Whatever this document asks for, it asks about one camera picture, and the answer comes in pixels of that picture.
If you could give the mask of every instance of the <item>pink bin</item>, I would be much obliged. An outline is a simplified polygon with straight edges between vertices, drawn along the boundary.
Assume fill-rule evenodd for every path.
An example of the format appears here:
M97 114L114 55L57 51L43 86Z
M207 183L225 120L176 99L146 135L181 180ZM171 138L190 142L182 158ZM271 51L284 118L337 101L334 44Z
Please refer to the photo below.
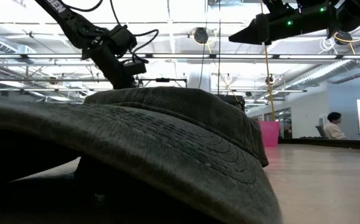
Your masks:
M279 121L259 121L264 147L277 147L280 124Z

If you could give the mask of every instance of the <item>desk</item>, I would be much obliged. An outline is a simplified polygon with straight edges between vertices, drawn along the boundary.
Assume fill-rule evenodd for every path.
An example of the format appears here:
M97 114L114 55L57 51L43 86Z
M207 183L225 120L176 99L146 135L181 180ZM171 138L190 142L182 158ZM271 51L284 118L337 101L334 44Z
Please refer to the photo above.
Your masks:
M266 153L284 223L360 223L360 149L279 144Z

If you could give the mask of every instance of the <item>ceiling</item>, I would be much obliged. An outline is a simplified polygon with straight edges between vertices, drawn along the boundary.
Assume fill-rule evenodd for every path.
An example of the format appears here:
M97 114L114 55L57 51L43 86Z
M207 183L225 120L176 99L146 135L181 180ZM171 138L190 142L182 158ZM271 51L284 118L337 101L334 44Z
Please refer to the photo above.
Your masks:
M64 0L65 4L87 9L98 0ZM206 12L205 0L114 0L114 8L122 24L127 24L133 34L140 34L152 29L159 30L159 36L138 53L162 54L263 54L260 45L238 44L228 41L228 36L248 26L250 21L261 13L259 1L236 4L236 1L223 1L221 10L211 4ZM288 1L295 6L295 1ZM89 21L100 27L112 29L115 19L109 0L104 0L101 7L89 13L79 12ZM203 51L203 45L192 37L196 27L206 27L209 32L209 45ZM360 28L351 32L355 39L360 39ZM332 40L325 40L326 31L278 40L268 46L269 54L350 54L348 45L333 45ZM147 42L152 36L138 37L139 44ZM0 0L0 38L9 43L22 44L34 49L38 54L80 54L64 36L60 26L33 0ZM358 49L360 41L354 43ZM270 63L269 71L283 82L297 78L320 63ZM191 60L150 60L147 73L142 78L182 78L190 73L201 61ZM217 88L218 66L208 62L205 66L213 75L212 88ZM32 73L40 67L31 67ZM24 73L24 67L10 66L10 70ZM220 65L221 73L227 74L231 88L251 87L266 88L266 65L261 62L245 63L225 61ZM99 70L94 67L44 66L32 78L45 76L72 78L90 78ZM111 88L109 83L83 83L85 87L100 86Z

